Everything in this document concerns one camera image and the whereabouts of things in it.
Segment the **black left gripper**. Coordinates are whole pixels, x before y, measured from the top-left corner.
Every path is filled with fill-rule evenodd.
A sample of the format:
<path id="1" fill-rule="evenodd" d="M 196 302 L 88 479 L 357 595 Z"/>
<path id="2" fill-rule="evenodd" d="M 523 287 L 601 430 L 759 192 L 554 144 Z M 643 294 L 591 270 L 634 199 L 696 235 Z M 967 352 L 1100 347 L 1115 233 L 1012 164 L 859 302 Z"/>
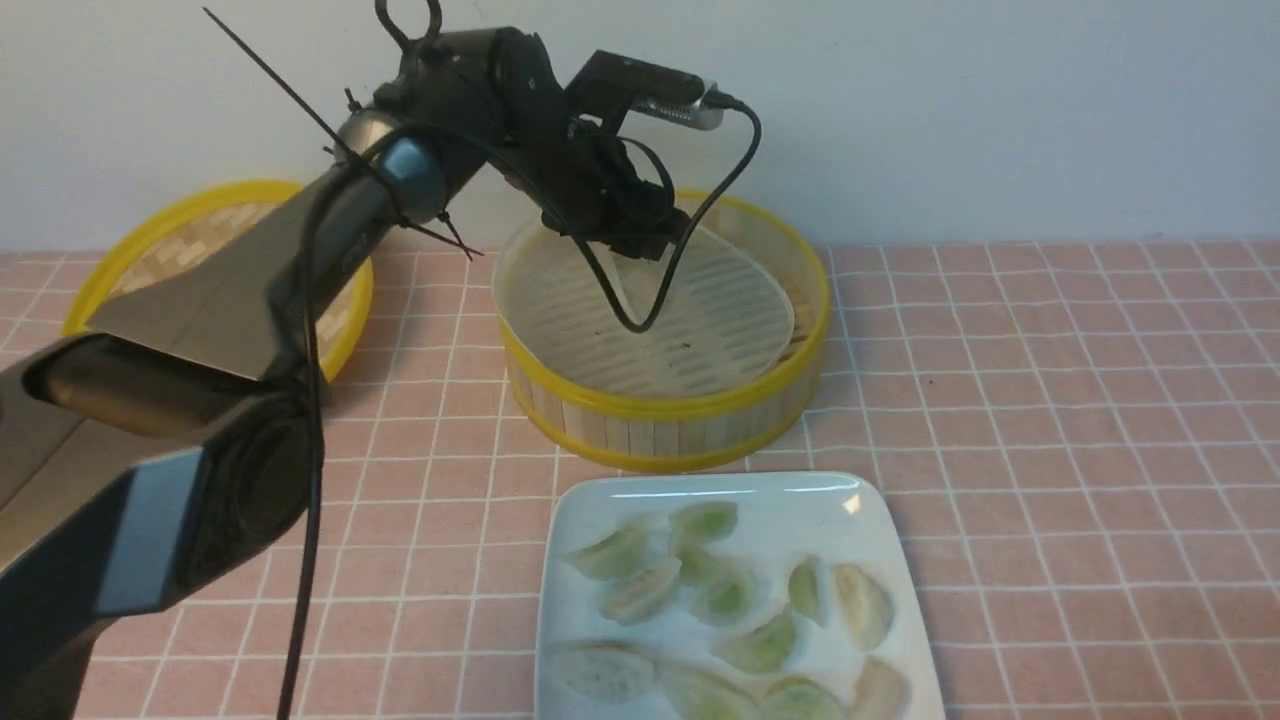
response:
<path id="1" fill-rule="evenodd" d="M 498 29 L 490 76 L 506 114 L 506 142 L 524 176 L 513 181 L 543 210 L 544 224 L 600 242 L 621 258 L 659 261 L 690 227 L 669 173 L 645 181 L 620 135 L 575 115 L 538 35 Z"/>

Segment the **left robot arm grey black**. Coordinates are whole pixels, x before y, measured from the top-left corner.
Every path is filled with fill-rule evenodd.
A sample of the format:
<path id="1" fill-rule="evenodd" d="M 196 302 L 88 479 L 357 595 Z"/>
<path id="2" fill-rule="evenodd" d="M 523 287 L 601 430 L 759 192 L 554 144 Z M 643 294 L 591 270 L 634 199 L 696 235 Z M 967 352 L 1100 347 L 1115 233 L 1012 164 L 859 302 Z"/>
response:
<path id="1" fill-rule="evenodd" d="M 320 466 L 305 318 L 390 228 L 438 218 L 485 165 L 563 234 L 672 240 L 684 219 L 617 140 L 704 79 L 599 50 L 567 83 L 511 27 L 402 40 L 334 163 L 197 266 L 116 296 L 3 372 L 3 716 L 74 715 L 95 641 L 244 565 Z"/>

